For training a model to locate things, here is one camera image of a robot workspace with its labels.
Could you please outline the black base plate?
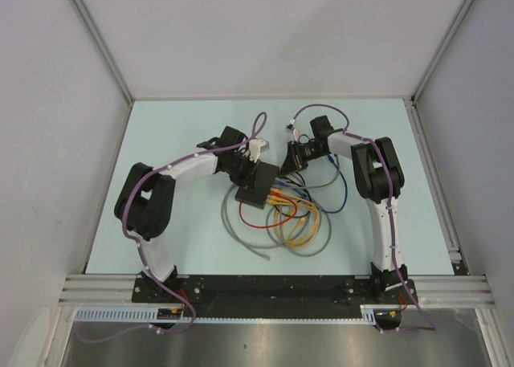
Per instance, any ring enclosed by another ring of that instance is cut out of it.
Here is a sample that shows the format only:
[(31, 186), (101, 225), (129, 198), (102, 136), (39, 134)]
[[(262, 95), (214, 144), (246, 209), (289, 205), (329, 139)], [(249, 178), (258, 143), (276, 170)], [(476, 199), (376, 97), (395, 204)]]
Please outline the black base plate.
[(398, 307), (408, 295), (372, 276), (175, 275), (165, 285), (204, 319), (339, 320), (361, 316), (361, 306)]

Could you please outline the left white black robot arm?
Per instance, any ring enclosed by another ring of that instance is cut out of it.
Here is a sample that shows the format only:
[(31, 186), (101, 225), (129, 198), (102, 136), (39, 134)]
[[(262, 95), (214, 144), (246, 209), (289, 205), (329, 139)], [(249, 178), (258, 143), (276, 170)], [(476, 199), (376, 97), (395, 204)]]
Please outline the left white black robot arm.
[(172, 213), (175, 190), (219, 172), (226, 173), (239, 188), (238, 196), (252, 206), (264, 206), (273, 181), (260, 160), (269, 143), (246, 138), (238, 129), (226, 126), (220, 137), (197, 145), (197, 150), (154, 169), (141, 162), (130, 169), (114, 208), (122, 231), (136, 242), (144, 273), (153, 278), (150, 294), (158, 301), (171, 301), (177, 282), (170, 278), (175, 265), (159, 243)]

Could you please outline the aluminium frame rail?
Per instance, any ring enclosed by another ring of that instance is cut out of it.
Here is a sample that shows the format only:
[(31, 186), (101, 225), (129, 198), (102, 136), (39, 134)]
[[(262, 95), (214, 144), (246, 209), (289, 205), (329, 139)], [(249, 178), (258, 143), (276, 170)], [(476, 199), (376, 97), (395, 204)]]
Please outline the aluminium frame rail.
[[(60, 305), (129, 306), (135, 275), (69, 275)], [(494, 308), (487, 278), (469, 275), (414, 275), (422, 308)]]

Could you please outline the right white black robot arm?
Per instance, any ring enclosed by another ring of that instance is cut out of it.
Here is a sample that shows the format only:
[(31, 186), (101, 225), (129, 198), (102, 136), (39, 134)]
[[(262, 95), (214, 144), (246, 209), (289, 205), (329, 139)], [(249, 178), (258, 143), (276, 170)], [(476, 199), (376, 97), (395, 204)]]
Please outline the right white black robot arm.
[(408, 280), (398, 237), (398, 199), (405, 176), (394, 144), (388, 137), (374, 140), (336, 130), (326, 116), (311, 120), (310, 125), (312, 138), (301, 142), (295, 137), (288, 142), (280, 173), (299, 173), (309, 161), (330, 154), (352, 161), (357, 191), (366, 201), (372, 225), (370, 293), (378, 303), (388, 304)]

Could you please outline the black network switch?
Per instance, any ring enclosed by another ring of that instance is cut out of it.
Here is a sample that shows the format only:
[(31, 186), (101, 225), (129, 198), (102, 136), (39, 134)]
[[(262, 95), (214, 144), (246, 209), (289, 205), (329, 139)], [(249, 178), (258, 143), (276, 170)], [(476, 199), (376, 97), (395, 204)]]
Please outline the black network switch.
[(235, 200), (262, 210), (278, 175), (279, 166), (260, 162), (255, 173), (255, 186), (251, 189), (239, 188), (235, 194)]

